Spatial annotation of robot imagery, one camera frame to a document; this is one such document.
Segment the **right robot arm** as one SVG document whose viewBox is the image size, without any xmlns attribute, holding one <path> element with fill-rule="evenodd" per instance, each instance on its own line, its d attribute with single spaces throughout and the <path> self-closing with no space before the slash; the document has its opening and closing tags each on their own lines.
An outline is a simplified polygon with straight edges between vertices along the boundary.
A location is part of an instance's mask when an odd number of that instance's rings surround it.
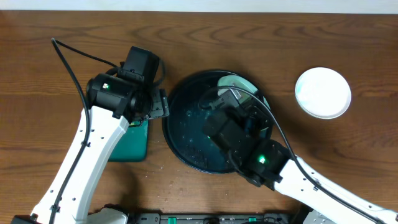
<svg viewBox="0 0 398 224">
<path fill-rule="evenodd" d="M 322 176 L 293 152 L 289 142 L 260 137 L 262 129 L 279 124 L 259 99 L 245 105 L 214 101 L 200 108 L 214 112 L 205 120 L 203 132 L 250 184 L 294 198 L 334 223 L 397 223 L 397 212 Z"/>
</svg>

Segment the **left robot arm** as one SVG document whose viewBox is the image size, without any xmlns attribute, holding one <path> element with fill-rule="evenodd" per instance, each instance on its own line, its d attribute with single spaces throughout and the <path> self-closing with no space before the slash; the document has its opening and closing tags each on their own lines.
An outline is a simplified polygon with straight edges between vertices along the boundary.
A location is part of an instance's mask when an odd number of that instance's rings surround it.
<svg viewBox="0 0 398 224">
<path fill-rule="evenodd" d="M 91 199 L 115 146 L 132 123 L 169 115 L 155 76 L 163 61 L 131 47 L 120 66 L 90 79 L 74 140 L 51 186 L 29 215 L 13 223 L 127 223 L 129 215 L 105 206 L 89 214 Z"/>
</svg>

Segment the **white plate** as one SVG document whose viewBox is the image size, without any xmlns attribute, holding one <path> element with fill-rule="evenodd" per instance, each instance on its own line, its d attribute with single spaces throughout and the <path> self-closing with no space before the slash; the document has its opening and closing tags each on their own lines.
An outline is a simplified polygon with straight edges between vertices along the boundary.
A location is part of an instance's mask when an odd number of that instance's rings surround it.
<svg viewBox="0 0 398 224">
<path fill-rule="evenodd" d="M 301 109 L 319 119 L 335 119 L 351 104 L 351 88 L 346 79 L 326 67 L 303 72 L 295 84 L 294 93 Z"/>
</svg>

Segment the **mint plate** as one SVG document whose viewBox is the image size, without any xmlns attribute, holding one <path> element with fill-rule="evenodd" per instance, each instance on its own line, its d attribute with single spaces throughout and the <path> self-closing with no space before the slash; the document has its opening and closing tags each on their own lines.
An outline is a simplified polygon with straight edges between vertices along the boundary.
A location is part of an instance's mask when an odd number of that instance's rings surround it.
<svg viewBox="0 0 398 224">
<path fill-rule="evenodd" d="M 271 109 L 269 103 L 258 88 L 247 79 L 238 75 L 227 75 L 218 80 L 218 97 L 227 90 L 232 90 L 239 100 L 239 108 L 228 108 L 235 111 L 235 116 L 244 120 L 246 129 L 264 132 L 272 129 L 272 120 L 264 105 Z"/>
</svg>

